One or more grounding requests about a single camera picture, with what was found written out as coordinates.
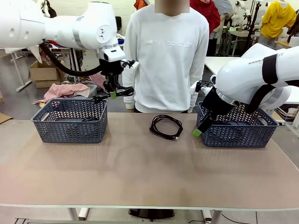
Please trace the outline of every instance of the person in yellow hoodie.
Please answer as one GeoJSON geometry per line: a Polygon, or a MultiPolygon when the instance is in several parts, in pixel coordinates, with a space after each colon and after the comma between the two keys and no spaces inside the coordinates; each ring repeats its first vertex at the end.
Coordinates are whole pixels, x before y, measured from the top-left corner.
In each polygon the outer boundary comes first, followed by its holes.
{"type": "Polygon", "coordinates": [[[270,4],[261,26],[259,43],[275,47],[275,41],[283,32],[283,27],[291,27],[296,21],[295,10],[284,0],[270,4]]]}

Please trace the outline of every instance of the checkered cloth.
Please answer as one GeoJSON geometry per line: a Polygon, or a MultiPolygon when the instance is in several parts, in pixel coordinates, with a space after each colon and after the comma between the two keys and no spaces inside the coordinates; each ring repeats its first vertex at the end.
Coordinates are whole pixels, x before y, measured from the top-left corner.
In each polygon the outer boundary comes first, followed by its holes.
{"type": "Polygon", "coordinates": [[[63,84],[63,85],[53,84],[44,95],[43,97],[44,99],[38,100],[34,103],[35,104],[46,103],[49,100],[54,98],[70,96],[74,94],[88,96],[89,92],[90,92],[90,88],[84,84],[63,84]]]}
{"type": "Polygon", "coordinates": [[[90,80],[92,80],[98,87],[105,89],[104,87],[104,81],[105,81],[105,76],[101,75],[101,73],[94,74],[89,77],[90,80]]]}

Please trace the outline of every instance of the yellow sweatshirt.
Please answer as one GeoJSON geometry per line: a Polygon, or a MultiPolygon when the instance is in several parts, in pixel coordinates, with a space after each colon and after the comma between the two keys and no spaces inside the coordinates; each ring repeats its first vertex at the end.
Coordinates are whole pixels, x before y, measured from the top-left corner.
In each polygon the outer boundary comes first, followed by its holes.
{"type": "Polygon", "coordinates": [[[262,21],[261,33],[269,38],[277,38],[283,32],[282,27],[291,27],[296,21],[296,12],[288,4],[282,7],[278,1],[271,3],[262,21]]]}

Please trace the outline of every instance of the gray floor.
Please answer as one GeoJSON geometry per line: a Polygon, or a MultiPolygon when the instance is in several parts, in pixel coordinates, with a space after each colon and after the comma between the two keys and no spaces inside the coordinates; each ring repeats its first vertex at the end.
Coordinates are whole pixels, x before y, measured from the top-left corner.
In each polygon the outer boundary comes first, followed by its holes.
{"type": "MultiPolygon", "coordinates": [[[[0,58],[0,90],[5,99],[5,103],[0,103],[0,112],[12,116],[14,119],[31,119],[39,110],[39,106],[33,105],[35,100],[42,99],[47,89],[36,89],[31,84],[21,92],[15,92],[15,89],[21,85],[11,57],[0,58]]],[[[20,72],[24,80],[28,78],[28,68],[35,61],[34,58],[22,58],[17,60],[20,72]]],[[[98,60],[92,53],[88,53],[84,60],[84,68],[90,69],[98,64],[98,60]]],[[[209,71],[205,71],[204,79],[208,80],[211,76],[209,71]]],[[[122,98],[109,99],[109,112],[125,112],[125,105],[122,98]]],[[[299,139],[297,139],[285,127],[277,128],[273,139],[283,149],[292,162],[299,167],[299,139]]],[[[254,212],[224,212],[229,218],[246,223],[256,223],[254,212]]],[[[258,223],[260,224],[298,224],[299,211],[283,212],[258,212],[258,223]]],[[[15,217],[33,218],[33,219],[53,219],[68,220],[67,209],[48,209],[48,208],[13,208],[0,207],[0,224],[12,224],[15,217]]],[[[177,210],[176,216],[169,220],[163,220],[166,223],[187,223],[191,220],[202,220],[201,212],[193,210],[177,210]]],[[[109,221],[138,221],[128,215],[126,209],[92,209],[88,220],[109,220],[109,221]]],[[[222,224],[231,223],[221,217],[222,224]]]]}

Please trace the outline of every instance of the gray basket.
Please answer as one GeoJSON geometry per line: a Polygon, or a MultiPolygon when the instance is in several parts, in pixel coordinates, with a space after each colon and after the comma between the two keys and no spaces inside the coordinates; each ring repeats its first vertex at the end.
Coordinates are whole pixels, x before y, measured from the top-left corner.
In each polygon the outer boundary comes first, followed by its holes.
{"type": "Polygon", "coordinates": [[[91,99],[52,99],[32,121],[43,142],[99,143],[108,123],[107,101],[95,104],[91,99]]]}
{"type": "MultiPolygon", "coordinates": [[[[199,102],[197,126],[207,113],[208,110],[199,102]]],[[[225,116],[218,115],[215,124],[201,137],[208,147],[263,148],[278,126],[262,109],[248,114],[245,105],[240,105],[225,116]]]]}

